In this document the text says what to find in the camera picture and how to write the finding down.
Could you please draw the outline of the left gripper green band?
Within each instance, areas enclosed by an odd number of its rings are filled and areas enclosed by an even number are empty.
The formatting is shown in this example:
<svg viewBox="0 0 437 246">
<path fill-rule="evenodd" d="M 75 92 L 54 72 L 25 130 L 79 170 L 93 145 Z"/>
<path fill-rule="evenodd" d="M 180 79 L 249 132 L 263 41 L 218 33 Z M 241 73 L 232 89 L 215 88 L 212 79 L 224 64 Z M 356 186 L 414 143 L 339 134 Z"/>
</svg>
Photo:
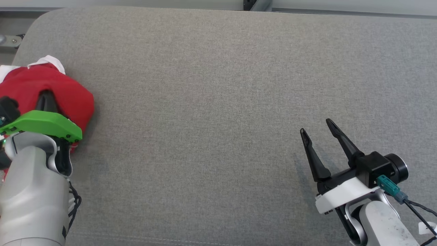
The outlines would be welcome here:
<svg viewBox="0 0 437 246">
<path fill-rule="evenodd" d="M 82 140 L 82 129 L 63 116 L 52 91 L 39 94 L 36 110 L 1 126 L 1 135 L 6 135 L 3 149 L 12 161 L 24 148 L 34 146 L 46 154 L 46 166 L 61 176 L 72 175 L 70 150 Z"/>
</svg>

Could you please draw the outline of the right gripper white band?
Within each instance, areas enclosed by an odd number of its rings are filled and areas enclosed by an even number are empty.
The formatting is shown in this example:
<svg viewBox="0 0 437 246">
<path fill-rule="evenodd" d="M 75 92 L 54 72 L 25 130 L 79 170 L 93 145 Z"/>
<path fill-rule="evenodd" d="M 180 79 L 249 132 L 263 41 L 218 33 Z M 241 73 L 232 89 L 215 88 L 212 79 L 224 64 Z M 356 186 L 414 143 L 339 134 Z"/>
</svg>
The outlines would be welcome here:
<svg viewBox="0 0 437 246">
<path fill-rule="evenodd" d="M 364 156 L 364 153 L 358 149 L 334 121 L 326 119 L 326 124 L 343 148 L 350 169 L 331 176 L 331 172 L 323 165 L 315 152 L 306 130 L 304 128 L 300 129 L 304 150 L 318 190 L 315 206 L 320 214 L 329 212 L 380 188 L 378 186 L 368 188 L 356 177 L 356 169 L 353 168 L 356 168 L 356 159 Z"/>
</svg>

